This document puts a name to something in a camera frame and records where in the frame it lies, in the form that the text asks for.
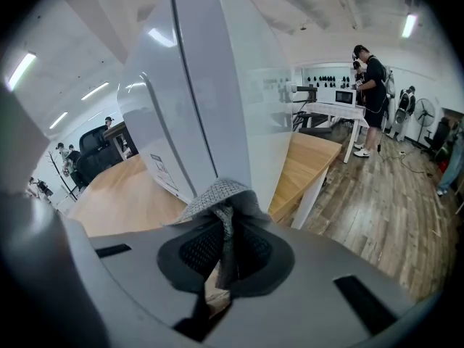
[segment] man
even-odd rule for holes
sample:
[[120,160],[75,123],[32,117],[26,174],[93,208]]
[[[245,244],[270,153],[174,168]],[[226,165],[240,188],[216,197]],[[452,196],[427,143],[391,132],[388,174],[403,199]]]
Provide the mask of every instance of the man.
[[448,193],[451,183],[455,181],[464,168],[464,117],[461,119],[456,129],[451,132],[450,137],[454,141],[454,144],[448,167],[444,171],[442,179],[438,183],[438,189],[436,190],[436,194],[439,197]]
[[385,69],[380,61],[364,46],[356,45],[353,50],[353,60],[360,59],[368,67],[364,74],[364,83],[357,83],[356,90],[365,96],[365,120],[369,124],[365,144],[355,144],[359,149],[355,156],[368,158],[370,151],[376,147],[376,139],[380,133],[385,110],[388,107],[386,88],[384,85]]
[[400,124],[397,124],[396,122],[393,123],[393,125],[391,126],[390,133],[387,134],[387,136],[389,136],[390,138],[393,138],[394,134],[398,132],[398,136],[397,136],[398,142],[402,142],[405,140],[407,123],[409,122],[411,115],[414,113],[414,109],[415,109],[414,93],[415,93],[415,87],[411,85],[409,89],[403,89],[401,90],[401,93],[399,94],[398,109],[406,113],[405,120]]
[[63,160],[63,174],[66,177],[70,176],[72,178],[79,191],[84,189],[86,187],[86,183],[84,182],[82,175],[76,170],[75,163],[77,161],[73,161],[68,158],[71,151],[66,149],[62,142],[58,143],[57,149],[59,150],[59,154],[61,154],[61,158]]

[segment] white ceiling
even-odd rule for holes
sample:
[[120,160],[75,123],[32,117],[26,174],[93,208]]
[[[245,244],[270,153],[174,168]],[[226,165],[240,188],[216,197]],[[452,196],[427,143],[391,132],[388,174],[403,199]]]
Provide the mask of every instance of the white ceiling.
[[[92,102],[116,89],[122,62],[158,1],[43,0],[31,12],[11,42],[2,73],[7,80],[27,51],[36,53],[36,61],[15,91],[47,135],[59,133],[66,126],[66,119],[76,117]],[[310,32],[359,31],[399,39],[407,13],[414,12],[419,20],[409,40],[434,48],[439,36],[430,13],[419,0],[253,2],[274,29],[289,35],[302,35],[300,28],[304,25]],[[93,14],[100,10],[101,15]],[[110,85],[103,91],[87,102],[80,100],[105,81]],[[49,130],[63,112],[70,114]]]

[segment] label sticker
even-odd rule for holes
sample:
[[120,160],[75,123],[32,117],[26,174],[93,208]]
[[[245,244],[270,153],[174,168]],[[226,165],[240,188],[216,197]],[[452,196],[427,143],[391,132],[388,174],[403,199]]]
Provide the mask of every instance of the label sticker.
[[178,188],[175,186],[173,179],[171,178],[169,172],[165,167],[165,164],[162,163],[161,157],[156,156],[154,154],[150,154],[150,156],[157,164],[157,177],[161,179],[161,181],[165,182],[167,185],[173,187],[176,191],[178,191]]

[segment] black slot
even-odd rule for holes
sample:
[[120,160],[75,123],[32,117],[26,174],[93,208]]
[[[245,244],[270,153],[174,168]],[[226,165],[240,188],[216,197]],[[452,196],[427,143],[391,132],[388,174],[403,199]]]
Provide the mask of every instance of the black slot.
[[357,277],[350,275],[333,282],[372,335],[380,333],[397,320]]
[[122,252],[128,252],[129,250],[132,249],[128,245],[119,244],[109,247],[102,247],[101,249],[95,249],[95,252],[99,256],[99,258],[105,258],[111,257],[112,255],[120,254]]

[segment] ceiling light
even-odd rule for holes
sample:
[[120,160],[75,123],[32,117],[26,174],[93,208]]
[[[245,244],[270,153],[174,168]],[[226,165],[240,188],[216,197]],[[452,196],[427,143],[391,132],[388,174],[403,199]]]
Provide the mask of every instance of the ceiling light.
[[403,30],[403,34],[402,34],[404,38],[408,38],[411,36],[415,21],[417,20],[417,18],[418,18],[417,15],[412,15],[412,14],[407,15],[405,29]]
[[57,125],[57,123],[59,123],[59,122],[61,121],[61,119],[62,119],[64,116],[66,116],[66,115],[67,115],[67,112],[65,112],[63,115],[61,115],[60,117],[58,117],[58,118],[57,118],[57,121],[55,121],[53,124],[51,124],[50,129],[53,129],[53,128]]
[[15,88],[19,79],[21,79],[22,74],[27,70],[27,68],[35,58],[36,56],[32,53],[27,53],[25,57],[22,58],[20,65],[16,67],[16,70],[14,70],[12,77],[8,81],[8,86],[10,90],[13,90]]
[[152,28],[148,34],[161,45],[164,45],[167,48],[172,48],[175,46],[175,42],[171,41],[169,38],[164,37],[156,28]]
[[91,96],[93,93],[96,93],[97,91],[99,91],[100,89],[104,88],[106,85],[108,85],[109,83],[103,83],[101,84],[98,88],[95,88],[93,91],[91,91],[90,93],[86,94],[85,96],[83,96],[80,100],[81,101],[85,101],[89,96]]
[[129,88],[132,88],[133,86],[143,86],[143,85],[145,85],[145,83],[133,83],[133,84],[126,86],[125,88],[129,89]]
[[89,118],[87,121],[90,121],[90,120],[92,120],[94,117],[96,117],[96,116],[100,115],[102,112],[103,112],[103,111],[100,111],[99,113],[97,113],[97,114],[95,114],[94,116],[92,116],[91,118]]

